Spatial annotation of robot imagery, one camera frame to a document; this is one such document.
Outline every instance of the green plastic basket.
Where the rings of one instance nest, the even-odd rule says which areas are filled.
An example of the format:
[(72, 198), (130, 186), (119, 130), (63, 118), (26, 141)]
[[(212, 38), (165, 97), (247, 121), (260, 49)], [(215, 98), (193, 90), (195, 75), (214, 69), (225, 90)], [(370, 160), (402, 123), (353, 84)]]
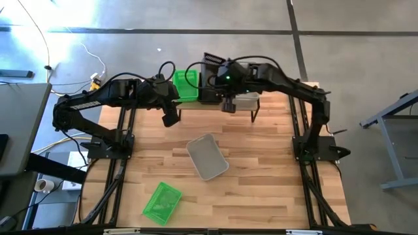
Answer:
[(182, 192), (160, 182), (142, 213), (159, 225), (166, 225), (182, 197)]
[[(185, 70), (176, 70), (173, 77), (173, 83), (177, 87), (180, 99), (178, 102), (193, 102), (199, 96), (199, 90), (192, 87), (184, 78)], [(197, 70), (189, 70), (187, 72), (187, 79), (194, 86), (199, 86), (199, 73)]]

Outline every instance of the gray tray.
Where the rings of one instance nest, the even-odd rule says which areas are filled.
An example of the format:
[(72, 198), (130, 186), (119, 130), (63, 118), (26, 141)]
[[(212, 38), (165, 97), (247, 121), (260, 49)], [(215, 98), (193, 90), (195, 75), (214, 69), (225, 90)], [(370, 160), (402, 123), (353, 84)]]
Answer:
[(210, 180), (229, 168), (212, 134), (190, 141), (186, 149), (202, 180)]

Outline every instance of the desk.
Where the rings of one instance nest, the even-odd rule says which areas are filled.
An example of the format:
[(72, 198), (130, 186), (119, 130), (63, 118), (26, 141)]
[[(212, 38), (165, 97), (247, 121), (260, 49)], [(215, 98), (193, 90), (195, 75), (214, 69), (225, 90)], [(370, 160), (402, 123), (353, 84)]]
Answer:
[[(162, 111), (137, 110), (134, 153), (127, 165), (117, 225), (160, 227), (143, 216), (142, 210), (164, 181), (183, 192), (166, 227), (307, 228), (300, 169), (291, 146), (289, 99), (282, 93), (263, 93), (260, 102), (255, 123), (247, 112), (188, 110), (181, 122), (165, 128)], [(103, 107), (99, 124), (115, 128), (119, 111)], [(228, 171), (210, 181), (199, 178), (185, 149), (190, 140), (206, 133), (215, 136), (230, 164)], [(87, 176), (82, 195), (84, 217), (103, 194), (108, 164), (106, 159), (97, 161)], [(337, 169), (326, 162), (317, 165), (325, 198), (349, 223)], [(313, 204), (319, 221), (315, 200)]]

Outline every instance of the wooden tabletop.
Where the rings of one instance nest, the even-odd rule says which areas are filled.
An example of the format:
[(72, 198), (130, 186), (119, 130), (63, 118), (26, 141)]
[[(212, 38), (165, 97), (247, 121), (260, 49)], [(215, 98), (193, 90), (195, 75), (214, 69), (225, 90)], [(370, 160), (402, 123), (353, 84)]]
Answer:
[[(166, 128), (161, 110), (137, 110), (134, 154), (127, 166), (118, 226), (160, 227), (142, 210), (163, 181), (183, 192), (166, 227), (308, 228), (300, 169), (291, 147), (289, 99), (283, 93), (263, 93), (260, 102), (255, 123), (248, 112), (184, 110), (181, 122)], [(116, 128), (119, 112), (104, 106), (99, 124)], [(210, 181), (199, 178), (185, 149), (189, 141), (206, 133), (215, 136), (230, 164)], [(88, 174), (83, 217), (103, 194), (108, 164), (109, 160), (99, 160)], [(328, 162), (318, 162), (318, 169), (325, 198), (350, 223), (337, 169)], [(109, 215), (113, 198), (110, 201)], [(315, 200), (313, 204), (319, 221)]]

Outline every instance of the concrete floor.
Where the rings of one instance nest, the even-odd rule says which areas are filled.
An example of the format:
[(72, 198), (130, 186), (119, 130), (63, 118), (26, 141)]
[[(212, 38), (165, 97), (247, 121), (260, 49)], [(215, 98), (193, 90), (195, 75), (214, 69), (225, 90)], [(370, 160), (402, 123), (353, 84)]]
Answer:
[[(43, 29), (67, 26), (291, 30), (286, 0), (54, 2), (56, 5), (47, 0), (22, 1)], [(293, 0), (293, 6), (299, 30), (418, 31), (418, 1), (414, 0)], [(32, 25), (20, 5), (8, 1), (0, 13), (0, 26), (12, 24)], [(222, 57), (267, 55), (277, 59), (289, 76), (300, 76), (291, 35), (46, 33), (46, 38), (51, 64), (59, 63), (51, 78), (53, 84), (81, 82), (92, 73), (101, 72), (101, 64), (86, 54), (78, 41), (101, 56), (110, 76), (123, 71), (151, 76), (168, 59), (179, 69), (186, 68), (200, 60), (203, 52)], [(30, 69), (36, 73), (31, 80), (12, 81), (44, 82), (46, 52), (34, 28), (12, 27), (11, 32), (0, 32), (0, 39), (1, 68)], [(417, 37), (301, 36), (300, 43), (309, 81), (318, 81), (322, 88), (332, 91), (331, 130), (349, 129), (336, 139), (338, 145), (352, 151), (340, 165), (352, 223), (373, 223), (381, 230), (416, 234), (418, 185), (391, 191), (380, 189), (380, 183), (395, 179), (389, 156), (378, 127), (363, 130), (358, 123), (417, 89)], [(72, 92), (79, 87), (55, 89)], [(33, 149), (63, 138), (51, 126), (50, 114), (56, 100), (55, 95), (50, 95)], [(88, 110), (85, 115), (97, 121), (99, 109)], [(73, 143), (52, 151), (69, 150), (76, 150)], [(42, 222), (42, 218), (37, 221), (38, 227), (57, 226)]]

